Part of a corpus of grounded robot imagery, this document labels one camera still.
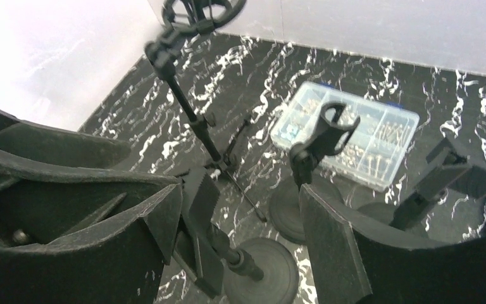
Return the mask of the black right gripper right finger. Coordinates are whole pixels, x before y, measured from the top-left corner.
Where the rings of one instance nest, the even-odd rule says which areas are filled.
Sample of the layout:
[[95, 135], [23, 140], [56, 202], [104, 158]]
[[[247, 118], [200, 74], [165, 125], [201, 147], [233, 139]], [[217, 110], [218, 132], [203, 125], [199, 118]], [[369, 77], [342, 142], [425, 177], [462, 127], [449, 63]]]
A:
[[486, 303], [486, 236], [416, 236], [309, 184], [299, 206], [320, 303]]

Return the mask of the black round-base stand for pink microphone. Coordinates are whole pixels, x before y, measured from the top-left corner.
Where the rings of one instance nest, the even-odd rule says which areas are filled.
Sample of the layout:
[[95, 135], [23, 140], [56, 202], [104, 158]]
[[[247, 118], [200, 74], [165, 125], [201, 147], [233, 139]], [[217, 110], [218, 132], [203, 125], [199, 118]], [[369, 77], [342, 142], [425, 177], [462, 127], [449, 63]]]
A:
[[293, 303], [299, 270], [292, 253], [266, 237], [234, 247], [211, 220], [220, 190], [205, 168], [179, 175], [182, 210], [173, 257], [210, 298], [225, 293], [230, 303]]

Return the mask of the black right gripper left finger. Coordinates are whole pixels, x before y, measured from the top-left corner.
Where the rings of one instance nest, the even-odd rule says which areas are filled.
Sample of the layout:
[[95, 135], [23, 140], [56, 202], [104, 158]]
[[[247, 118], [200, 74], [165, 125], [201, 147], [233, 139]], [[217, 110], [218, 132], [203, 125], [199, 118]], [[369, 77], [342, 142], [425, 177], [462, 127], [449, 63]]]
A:
[[170, 263], [182, 188], [49, 244], [0, 248], [0, 303], [152, 303]]

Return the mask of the black stand for purple microphone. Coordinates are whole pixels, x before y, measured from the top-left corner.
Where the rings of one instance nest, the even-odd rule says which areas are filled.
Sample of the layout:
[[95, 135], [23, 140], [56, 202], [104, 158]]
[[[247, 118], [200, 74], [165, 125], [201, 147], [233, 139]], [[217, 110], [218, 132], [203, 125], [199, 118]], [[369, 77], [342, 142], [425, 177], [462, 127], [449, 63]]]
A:
[[486, 195], [486, 162], [475, 160], [457, 139], [446, 136], [426, 157], [427, 167], [397, 205], [370, 203], [362, 214], [416, 236], [428, 236], [422, 220], [452, 189], [475, 200]]

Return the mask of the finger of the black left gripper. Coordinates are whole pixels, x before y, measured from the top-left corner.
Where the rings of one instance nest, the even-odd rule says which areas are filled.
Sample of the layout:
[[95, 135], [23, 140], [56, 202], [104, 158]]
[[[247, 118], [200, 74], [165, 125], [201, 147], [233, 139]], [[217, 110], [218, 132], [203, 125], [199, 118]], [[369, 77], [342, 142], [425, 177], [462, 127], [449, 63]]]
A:
[[73, 168], [32, 161], [0, 150], [0, 174], [46, 184], [142, 183], [159, 186], [160, 192], [137, 206], [88, 228], [59, 237], [50, 248], [119, 247], [126, 241], [138, 247], [152, 241], [160, 248], [172, 248], [180, 218], [180, 184], [174, 177]]
[[128, 158], [131, 144], [20, 120], [0, 110], [0, 150], [53, 165], [111, 168]]

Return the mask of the black round-base stand for beige microphone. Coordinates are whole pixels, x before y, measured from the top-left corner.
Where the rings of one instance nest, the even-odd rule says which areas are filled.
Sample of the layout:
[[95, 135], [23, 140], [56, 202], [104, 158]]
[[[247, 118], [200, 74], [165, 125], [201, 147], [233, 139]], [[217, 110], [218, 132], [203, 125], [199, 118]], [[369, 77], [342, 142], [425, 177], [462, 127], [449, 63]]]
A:
[[350, 124], [339, 123], [346, 108], [340, 101], [325, 103], [310, 137], [290, 148], [292, 179], [284, 179], [275, 189], [269, 202], [269, 216], [274, 228], [291, 243], [306, 244], [299, 207], [302, 185], [313, 182], [313, 172], [325, 157], [341, 154], [360, 124], [359, 117]]

